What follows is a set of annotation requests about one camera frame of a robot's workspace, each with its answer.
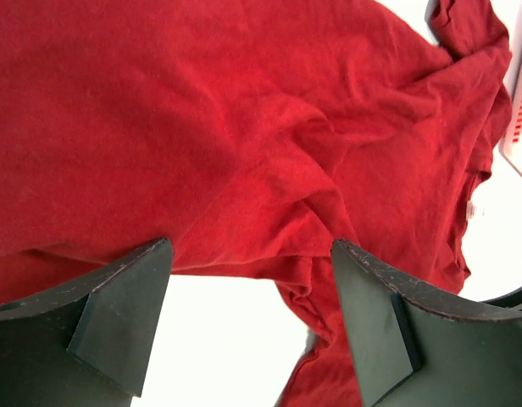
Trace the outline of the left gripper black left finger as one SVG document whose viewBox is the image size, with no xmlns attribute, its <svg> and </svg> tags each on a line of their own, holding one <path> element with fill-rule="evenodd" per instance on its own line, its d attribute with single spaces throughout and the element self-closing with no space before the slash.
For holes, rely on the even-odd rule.
<svg viewBox="0 0 522 407">
<path fill-rule="evenodd" d="M 129 406 L 142 394 L 173 262 L 161 238 L 0 305 L 0 406 Z"/>
</svg>

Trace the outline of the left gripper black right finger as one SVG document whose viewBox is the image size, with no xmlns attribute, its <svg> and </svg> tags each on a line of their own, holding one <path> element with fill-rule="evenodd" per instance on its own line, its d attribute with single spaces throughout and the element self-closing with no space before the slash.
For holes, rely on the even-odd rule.
<svg viewBox="0 0 522 407">
<path fill-rule="evenodd" d="M 335 240 L 331 263 L 365 406 L 522 406 L 522 311 L 442 290 Z"/>
</svg>

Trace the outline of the dark red t shirt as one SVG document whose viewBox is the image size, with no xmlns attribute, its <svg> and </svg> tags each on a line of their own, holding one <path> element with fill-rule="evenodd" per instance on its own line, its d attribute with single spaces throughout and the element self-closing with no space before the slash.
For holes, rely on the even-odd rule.
<svg viewBox="0 0 522 407">
<path fill-rule="evenodd" d="M 0 305 L 167 237 L 180 274 L 275 282 L 318 335 L 285 406 L 358 406 L 330 247 L 469 276 L 511 118 L 508 31 L 438 1 L 0 1 Z"/>
</svg>

